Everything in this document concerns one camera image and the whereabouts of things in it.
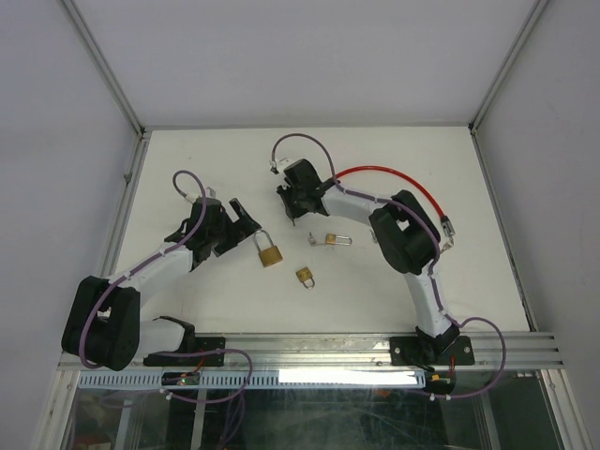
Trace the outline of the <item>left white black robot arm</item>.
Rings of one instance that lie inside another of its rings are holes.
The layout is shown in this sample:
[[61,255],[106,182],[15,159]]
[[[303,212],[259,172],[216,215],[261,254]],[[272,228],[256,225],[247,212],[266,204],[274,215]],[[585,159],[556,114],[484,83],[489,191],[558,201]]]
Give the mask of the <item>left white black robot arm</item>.
[[232,219],[214,198],[197,200],[189,217],[149,257],[111,277],[88,276],[75,293],[61,338],[64,353],[88,368],[119,371],[134,359],[169,357],[176,364],[199,358],[205,349],[193,324],[171,316],[142,320],[144,304],[211,256],[219,257],[262,226],[237,199]]

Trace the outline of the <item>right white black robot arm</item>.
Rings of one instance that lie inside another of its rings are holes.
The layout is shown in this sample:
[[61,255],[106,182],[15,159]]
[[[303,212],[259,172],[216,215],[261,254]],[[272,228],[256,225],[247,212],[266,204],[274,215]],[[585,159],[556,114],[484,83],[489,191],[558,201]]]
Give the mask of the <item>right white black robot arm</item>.
[[437,271],[441,237],[411,192],[382,198],[350,189],[335,176],[322,180],[305,158],[272,161],[271,172],[283,179],[277,194],[289,219],[307,213],[346,218],[374,232],[386,262],[404,276],[416,311],[417,349],[406,355],[422,367],[449,356],[460,331],[450,318]]

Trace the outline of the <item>silver key bunch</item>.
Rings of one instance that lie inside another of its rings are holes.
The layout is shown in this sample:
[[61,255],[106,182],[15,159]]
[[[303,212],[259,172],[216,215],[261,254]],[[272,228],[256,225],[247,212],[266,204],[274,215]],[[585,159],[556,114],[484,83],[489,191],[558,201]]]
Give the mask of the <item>silver key bunch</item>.
[[308,234],[308,242],[312,247],[324,246],[324,241],[317,239],[311,232]]
[[445,251],[450,250],[455,244],[455,239],[453,236],[449,236],[446,242],[441,246],[440,253],[444,253]]

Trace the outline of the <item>large brass padlock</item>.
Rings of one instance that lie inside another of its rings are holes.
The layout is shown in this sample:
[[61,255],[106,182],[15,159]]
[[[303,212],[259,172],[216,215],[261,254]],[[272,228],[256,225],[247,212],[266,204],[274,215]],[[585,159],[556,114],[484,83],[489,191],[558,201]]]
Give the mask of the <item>large brass padlock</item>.
[[252,239],[264,268],[271,267],[283,261],[283,256],[274,244],[269,232],[258,230],[253,234]]

